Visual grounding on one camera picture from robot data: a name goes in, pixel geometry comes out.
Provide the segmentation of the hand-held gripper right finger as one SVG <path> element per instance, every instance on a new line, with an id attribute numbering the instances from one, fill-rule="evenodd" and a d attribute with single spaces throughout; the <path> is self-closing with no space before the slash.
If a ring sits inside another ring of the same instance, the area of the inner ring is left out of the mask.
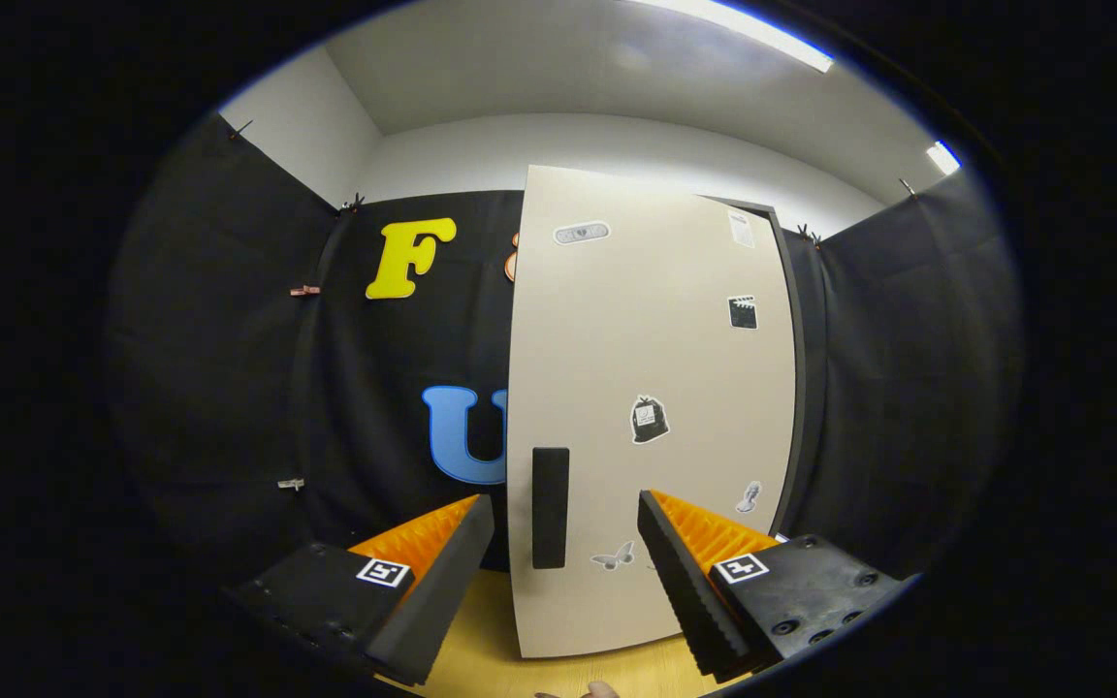
<path id="1" fill-rule="evenodd" d="M 719 683 L 832 644 L 911 587 L 821 536 L 781 542 L 657 490 L 639 494 L 637 526 L 697 668 Z"/>

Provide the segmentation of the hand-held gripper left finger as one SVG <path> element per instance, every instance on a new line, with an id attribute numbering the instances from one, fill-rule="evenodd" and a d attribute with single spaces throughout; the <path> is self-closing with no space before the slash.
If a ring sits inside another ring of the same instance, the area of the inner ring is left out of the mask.
<path id="1" fill-rule="evenodd" d="M 345 673 L 423 685 L 493 535 L 491 500 L 466 496 L 350 548 L 302 545 L 229 596 Z"/>

